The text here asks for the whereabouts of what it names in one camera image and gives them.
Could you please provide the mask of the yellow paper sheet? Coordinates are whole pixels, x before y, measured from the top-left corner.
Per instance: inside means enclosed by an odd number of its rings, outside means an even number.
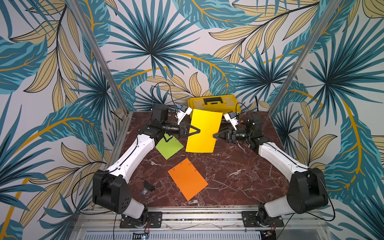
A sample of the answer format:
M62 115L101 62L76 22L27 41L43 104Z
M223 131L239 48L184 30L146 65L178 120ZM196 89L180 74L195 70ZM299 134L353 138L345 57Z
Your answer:
M188 137L186 152L212 153L216 144L213 134L219 132L223 114L194 109L192 115L191 125L200 129L201 132Z

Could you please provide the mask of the orange paper sheet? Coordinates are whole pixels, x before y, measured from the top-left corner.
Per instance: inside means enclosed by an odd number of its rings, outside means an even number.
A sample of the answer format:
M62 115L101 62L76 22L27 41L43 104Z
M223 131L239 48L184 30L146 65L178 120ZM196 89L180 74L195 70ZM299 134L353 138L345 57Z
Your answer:
M171 168L168 173L187 201L208 186L207 181L188 158Z

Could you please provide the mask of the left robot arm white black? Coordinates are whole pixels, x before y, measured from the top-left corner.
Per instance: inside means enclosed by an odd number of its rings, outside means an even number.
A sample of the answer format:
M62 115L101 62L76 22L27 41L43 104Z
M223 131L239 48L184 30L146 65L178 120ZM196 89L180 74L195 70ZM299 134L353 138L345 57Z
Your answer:
M93 203L124 219L131 219L134 225L144 226L148 222L148 209L132 198L129 182L136 168L145 156L164 139L165 135L190 137L200 129L189 123L183 123L184 117L192 113L192 108L179 105L176 108L176 122L168 120L169 107L154 105L150 121L139 130L133 144L126 152L105 171L98 170L93 176Z

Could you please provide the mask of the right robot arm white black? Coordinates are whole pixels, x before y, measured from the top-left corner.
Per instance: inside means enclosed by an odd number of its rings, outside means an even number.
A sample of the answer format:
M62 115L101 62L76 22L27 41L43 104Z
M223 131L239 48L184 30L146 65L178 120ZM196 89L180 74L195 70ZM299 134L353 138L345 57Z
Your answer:
M224 127L214 138L227 143L245 141L248 147L269 161L289 181L287 194L259 205L250 218L257 226L281 227L282 216L304 214L325 207L329 203L324 173L298 162L263 134L263 121L258 114L250 114L244 129L238 128L239 119L234 112L224 114Z

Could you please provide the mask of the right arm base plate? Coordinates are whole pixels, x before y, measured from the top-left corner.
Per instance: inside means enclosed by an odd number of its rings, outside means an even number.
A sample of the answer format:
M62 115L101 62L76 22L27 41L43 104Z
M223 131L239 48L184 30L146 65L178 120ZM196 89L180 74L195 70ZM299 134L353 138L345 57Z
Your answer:
M244 211L241 212L241 215L245 228L280 228L284 226L281 216L270 217L264 211Z

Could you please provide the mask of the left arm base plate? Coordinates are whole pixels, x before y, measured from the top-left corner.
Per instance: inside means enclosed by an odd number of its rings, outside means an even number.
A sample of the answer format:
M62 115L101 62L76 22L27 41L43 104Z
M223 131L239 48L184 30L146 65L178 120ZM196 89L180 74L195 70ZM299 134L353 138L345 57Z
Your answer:
M143 229L149 227L150 229L161 228L163 220L162 212L148 212L144 211L140 218L135 219L126 215L122 215L120 228L121 229Z

